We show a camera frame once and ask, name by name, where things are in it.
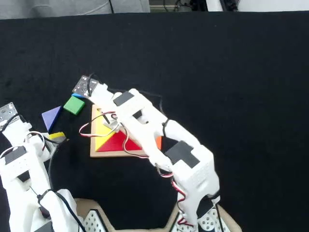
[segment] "white robotic arm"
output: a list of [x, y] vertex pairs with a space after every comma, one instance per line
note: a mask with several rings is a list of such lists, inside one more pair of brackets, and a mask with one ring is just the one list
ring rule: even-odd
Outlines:
[[[103, 112], [115, 112], [116, 117], [106, 115], [109, 122], [104, 120], [104, 124], [111, 129], [124, 127], [153, 166], [171, 173], [183, 220], [197, 228], [198, 218], [220, 200], [213, 154], [179, 123], [168, 120], [136, 89], [112, 94], [107, 88], [106, 84], [83, 76], [73, 92], [88, 98]], [[163, 154], [156, 146], [157, 136], [167, 136], [178, 143]]]
[[[14, 105], [10, 105], [10, 112], [17, 113]], [[11, 211], [11, 232], [49, 231], [48, 229], [55, 232], [77, 232], [77, 221], [58, 196], [61, 194], [60, 197], [65, 198], [76, 214], [76, 203], [70, 192], [67, 189], [56, 193], [47, 191], [51, 187], [44, 161], [51, 158], [56, 146], [45, 141], [43, 134], [29, 131], [31, 127], [20, 116], [9, 123], [4, 121], [0, 124], [0, 129], [12, 144], [0, 156], [0, 175]], [[26, 173], [28, 178], [21, 179], [20, 176]]]

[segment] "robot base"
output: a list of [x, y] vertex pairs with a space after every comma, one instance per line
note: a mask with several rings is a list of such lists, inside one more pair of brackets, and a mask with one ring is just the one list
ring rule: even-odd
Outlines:
[[[78, 215], [85, 218], [84, 226], [87, 232], [221, 232], [216, 209], [211, 209], [204, 217], [199, 219], [200, 225], [198, 228], [178, 225], [177, 221], [180, 219], [180, 215], [178, 208], [175, 207], [164, 228], [151, 230], [115, 230], [97, 202], [86, 199], [75, 199], [75, 201], [77, 203]], [[219, 210], [224, 232], [242, 232], [240, 226], [223, 208], [219, 206]]]

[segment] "black tabletop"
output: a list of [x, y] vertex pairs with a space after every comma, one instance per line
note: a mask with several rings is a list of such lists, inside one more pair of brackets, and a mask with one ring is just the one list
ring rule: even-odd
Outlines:
[[[44, 131], [41, 113], [63, 105], [82, 74], [162, 94], [166, 114], [214, 153], [220, 204], [244, 231], [304, 229], [308, 21], [307, 12], [3, 20], [0, 105], [14, 102]], [[55, 187], [98, 201], [117, 229], [163, 227], [176, 200], [169, 180], [146, 160], [91, 159], [77, 133], [90, 109], [63, 111], [54, 126], [70, 138], [55, 157]], [[1, 189], [1, 231], [8, 219]]]

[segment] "blue block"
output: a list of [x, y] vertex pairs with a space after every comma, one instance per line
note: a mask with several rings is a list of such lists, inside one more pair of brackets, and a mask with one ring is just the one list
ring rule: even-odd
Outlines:
[[77, 94], [77, 93], [72, 93], [72, 96], [73, 96], [73, 97], [77, 97], [77, 98], [85, 98], [84, 96], [79, 95], [79, 94]]
[[51, 109], [49, 111], [42, 113], [43, 121], [45, 123], [46, 129], [48, 132], [50, 131], [56, 118], [58, 117], [61, 108], [62, 106], [58, 106], [54, 109]]

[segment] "green block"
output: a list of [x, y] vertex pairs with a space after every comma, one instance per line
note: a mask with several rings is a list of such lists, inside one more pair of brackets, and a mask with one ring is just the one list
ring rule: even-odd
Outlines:
[[67, 103], [63, 106], [63, 108], [71, 112], [74, 115], [78, 115], [78, 113], [80, 112], [80, 110], [83, 108], [84, 105], [85, 105], [85, 102], [72, 96], [67, 101]]

